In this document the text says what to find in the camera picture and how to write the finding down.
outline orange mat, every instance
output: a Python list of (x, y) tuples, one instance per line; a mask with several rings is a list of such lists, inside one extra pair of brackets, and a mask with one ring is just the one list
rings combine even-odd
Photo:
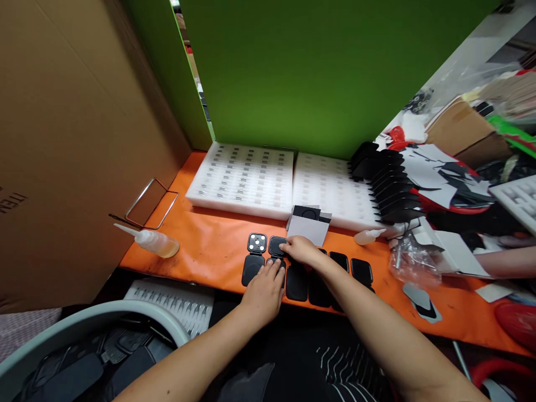
[[(186, 191), (203, 161), (205, 152), (193, 152), (177, 174), (170, 190), (179, 192), (175, 205), (159, 229), (180, 242), (179, 252), (162, 259), (133, 244), (121, 261), (120, 267), (199, 285), (244, 293), (242, 269), (248, 255), (247, 240), (252, 232), (270, 236), (286, 236), (286, 222), (259, 218), (214, 209), (192, 207), (185, 198)], [(159, 223), (174, 194), (167, 194), (148, 221), (149, 226)], [(420, 331), (451, 339), (474, 343), (520, 355), (532, 356), (515, 343), (497, 324), (494, 309), (498, 301), (488, 304), (474, 290), (486, 283), (475, 278), (446, 277), (441, 286), (428, 290), (430, 298), (443, 316), (443, 320), (430, 324), (421, 318), (408, 297), (402, 292), (402, 283), (388, 270), (390, 251), (385, 242), (358, 246), (352, 236), (355, 233), (330, 228), (324, 243), (328, 252), (337, 251), (348, 260), (365, 260), (372, 266), (376, 294), (397, 310)], [(283, 303), (310, 309), (335, 312), (331, 308), (316, 307), (309, 302), (287, 299)]]

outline white foam tray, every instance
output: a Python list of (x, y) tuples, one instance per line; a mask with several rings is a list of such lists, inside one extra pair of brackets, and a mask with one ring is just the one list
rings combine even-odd
[(192, 205), (287, 220), (294, 154), (214, 142), (186, 198)]
[(387, 229), (382, 236), (390, 237), (403, 231), (404, 225), (384, 225), (377, 205), (370, 196), (372, 190), (364, 182), (352, 180), (347, 161), (300, 152), (294, 169), (293, 205), (320, 205), (323, 212), (332, 213), (331, 226), (356, 232)]
[(536, 175), (490, 187), (489, 191), (536, 236)]
[(144, 300), (161, 306), (177, 317), (193, 339), (208, 329), (214, 289), (149, 278), (135, 280), (124, 299)]

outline green plastic item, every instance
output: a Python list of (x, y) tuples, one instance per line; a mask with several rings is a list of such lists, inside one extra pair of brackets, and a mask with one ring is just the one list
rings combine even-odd
[(487, 120), (512, 147), (536, 159), (536, 140), (532, 135), (512, 126), (500, 116), (491, 116)]
[(169, 0), (123, 0), (171, 110), (192, 148), (213, 139)]
[(181, 0), (216, 140), (348, 159), (490, 0)]

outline hand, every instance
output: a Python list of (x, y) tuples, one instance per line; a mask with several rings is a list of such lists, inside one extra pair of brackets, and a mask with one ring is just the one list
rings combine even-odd
[(286, 240), (286, 244), (279, 245), (279, 248), (297, 262), (311, 267), (315, 267), (324, 257), (324, 253), (303, 236), (291, 236)]
[(281, 307), (285, 269), (280, 265), (281, 260), (278, 259), (261, 266), (259, 273), (247, 286), (238, 306), (244, 311), (246, 319), (256, 326), (257, 331), (271, 322)]

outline plastic squeeze bottle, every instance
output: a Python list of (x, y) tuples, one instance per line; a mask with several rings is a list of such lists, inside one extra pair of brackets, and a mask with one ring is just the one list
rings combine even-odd
[(153, 252), (162, 258), (173, 257), (179, 250), (179, 241), (168, 237), (163, 233), (148, 230), (138, 232), (137, 230), (130, 229), (118, 223), (114, 223), (113, 225), (133, 235), (134, 241), (138, 243), (141, 248)]
[(376, 241), (376, 237), (381, 235), (383, 232), (385, 232), (386, 229), (378, 229), (378, 230), (371, 230), (371, 231), (362, 231), (356, 234), (353, 239), (357, 244), (360, 246), (364, 246), (365, 244), (372, 243), (373, 241)]

